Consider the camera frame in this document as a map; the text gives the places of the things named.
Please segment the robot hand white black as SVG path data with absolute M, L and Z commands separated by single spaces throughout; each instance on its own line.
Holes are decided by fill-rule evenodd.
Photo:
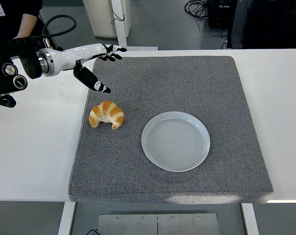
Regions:
M 75 78 L 89 89 L 110 93 L 111 90 L 83 64 L 92 59 L 120 60 L 122 57 L 116 53 L 117 51 L 126 52 L 127 49 L 117 45 L 91 44 L 64 51 L 44 48 L 38 51 L 37 55 L 41 61 L 44 76 L 56 76 L 61 71 L 73 70 Z

